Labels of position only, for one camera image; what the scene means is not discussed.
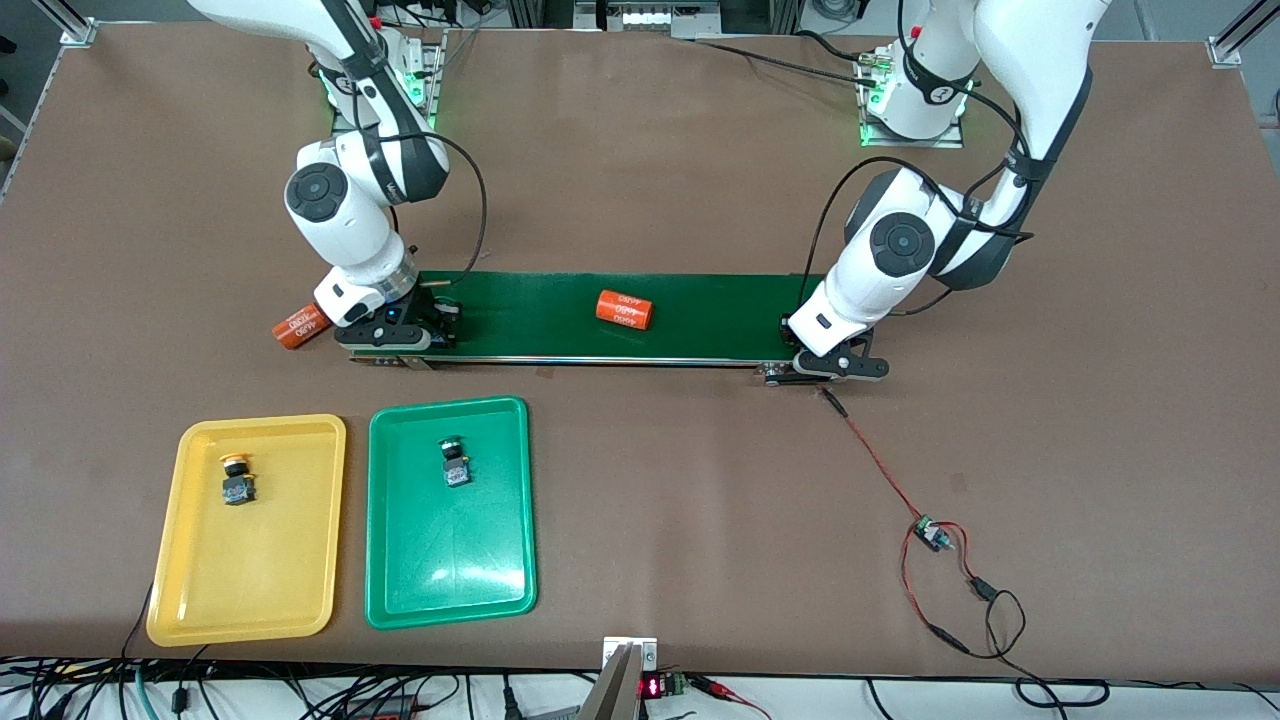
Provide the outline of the bright light box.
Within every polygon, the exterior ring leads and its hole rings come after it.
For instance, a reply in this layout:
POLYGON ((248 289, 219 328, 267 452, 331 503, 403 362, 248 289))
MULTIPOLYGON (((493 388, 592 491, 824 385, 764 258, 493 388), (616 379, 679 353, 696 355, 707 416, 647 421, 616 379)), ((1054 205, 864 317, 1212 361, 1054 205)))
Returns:
POLYGON ((573 0, 571 27, 675 38, 719 36, 723 29, 718 0, 573 0))

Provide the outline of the green conveyor belt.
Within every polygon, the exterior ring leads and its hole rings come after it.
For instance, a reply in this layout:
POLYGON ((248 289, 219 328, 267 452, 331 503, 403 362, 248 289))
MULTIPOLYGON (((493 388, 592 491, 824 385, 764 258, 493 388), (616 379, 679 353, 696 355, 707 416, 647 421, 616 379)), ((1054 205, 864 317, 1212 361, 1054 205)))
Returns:
POLYGON ((791 314, 818 284, 790 274, 598 274, 472 272, 449 284, 421 272, 415 292, 462 304, 454 348, 351 352, 375 365, 538 364, 681 368, 787 365, 797 352, 780 338, 791 314), (650 300, 646 331, 595 318, 603 290, 650 300))

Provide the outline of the aluminium corner profile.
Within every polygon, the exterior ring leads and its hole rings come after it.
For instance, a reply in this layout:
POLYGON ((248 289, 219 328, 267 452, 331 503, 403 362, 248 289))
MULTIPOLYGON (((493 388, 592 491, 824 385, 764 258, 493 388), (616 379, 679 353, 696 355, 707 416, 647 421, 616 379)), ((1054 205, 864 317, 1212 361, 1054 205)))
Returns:
POLYGON ((79 13, 70 0, 31 0, 59 29, 59 42, 69 47, 87 47, 93 42, 97 23, 79 13))
POLYGON ((1206 49, 1212 65, 1239 67, 1243 49, 1276 19, 1280 19, 1280 0, 1252 0, 1222 29, 1208 37, 1206 49))

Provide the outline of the green plastic tray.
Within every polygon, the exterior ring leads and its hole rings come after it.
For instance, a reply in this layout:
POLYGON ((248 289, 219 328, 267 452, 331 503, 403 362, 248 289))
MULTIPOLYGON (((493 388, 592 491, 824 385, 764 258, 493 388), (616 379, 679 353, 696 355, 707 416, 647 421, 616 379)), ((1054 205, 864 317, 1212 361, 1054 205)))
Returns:
POLYGON ((380 632, 512 618, 538 601, 529 409, 506 395, 387 407, 369 425, 365 618, 380 632), (472 482, 449 488, 439 441, 472 482))

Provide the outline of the yellow plastic tray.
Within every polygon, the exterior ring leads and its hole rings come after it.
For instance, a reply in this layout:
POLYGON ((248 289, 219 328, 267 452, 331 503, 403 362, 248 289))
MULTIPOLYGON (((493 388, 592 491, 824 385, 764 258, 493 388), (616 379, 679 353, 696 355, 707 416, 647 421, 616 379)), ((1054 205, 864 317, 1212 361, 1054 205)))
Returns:
POLYGON ((346 425, 332 414, 201 421, 178 445, 146 632, 161 647, 312 635, 337 583, 346 425), (257 498, 227 506, 219 459, 257 498))

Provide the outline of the red clip lead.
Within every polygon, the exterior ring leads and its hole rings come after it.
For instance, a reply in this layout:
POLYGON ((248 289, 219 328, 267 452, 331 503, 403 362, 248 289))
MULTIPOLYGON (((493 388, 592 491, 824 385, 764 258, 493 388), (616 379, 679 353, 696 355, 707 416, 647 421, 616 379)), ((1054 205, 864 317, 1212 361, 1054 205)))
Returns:
POLYGON ((726 703, 730 703, 730 705, 737 705, 737 706, 741 706, 741 707, 745 707, 745 708, 750 708, 751 711, 755 711, 755 712, 760 714, 764 717, 764 720, 774 720, 771 716, 771 714, 768 711, 765 711, 763 707, 760 707, 756 703, 753 703, 749 700, 745 700, 742 696, 740 696, 739 693, 736 693, 735 691, 732 691, 731 688, 728 688, 723 683, 712 680, 709 676, 700 675, 700 674, 686 674, 685 679, 690 684, 691 688, 694 688, 694 689, 696 689, 696 691, 699 691, 699 692, 701 692, 704 694, 708 694, 708 696, 710 696, 714 700, 718 700, 718 701, 722 701, 722 702, 726 702, 726 703))

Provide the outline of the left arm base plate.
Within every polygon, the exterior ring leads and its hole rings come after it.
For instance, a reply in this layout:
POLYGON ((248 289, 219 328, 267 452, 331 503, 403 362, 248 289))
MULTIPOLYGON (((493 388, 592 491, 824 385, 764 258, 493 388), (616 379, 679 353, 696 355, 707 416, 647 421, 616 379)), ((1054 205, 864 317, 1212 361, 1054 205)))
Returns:
POLYGON ((858 90, 861 145, 961 147, 964 96, 947 85, 923 94, 896 69, 897 59, 882 46, 854 64, 855 77, 870 82, 858 90))

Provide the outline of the yellow push button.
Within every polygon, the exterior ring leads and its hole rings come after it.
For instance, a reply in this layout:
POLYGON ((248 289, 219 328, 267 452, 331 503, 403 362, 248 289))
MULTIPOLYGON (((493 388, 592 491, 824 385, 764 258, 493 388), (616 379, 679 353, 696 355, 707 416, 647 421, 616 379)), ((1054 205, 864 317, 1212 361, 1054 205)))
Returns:
POLYGON ((227 506, 241 506, 257 498, 256 478, 247 454, 227 454, 219 459, 225 474, 221 498, 227 506))

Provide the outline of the orange cylinder battery cell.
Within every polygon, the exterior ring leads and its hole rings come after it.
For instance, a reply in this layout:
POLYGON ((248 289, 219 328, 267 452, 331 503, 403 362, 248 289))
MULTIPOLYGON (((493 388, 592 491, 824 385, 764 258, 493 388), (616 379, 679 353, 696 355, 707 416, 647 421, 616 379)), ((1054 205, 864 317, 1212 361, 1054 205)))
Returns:
POLYGON ((296 350, 330 325, 332 320, 316 304, 307 304, 278 322, 271 333, 282 347, 296 350))
POLYGON ((596 299, 595 318, 616 325, 646 331, 652 323, 653 307, 650 300, 603 290, 596 299))

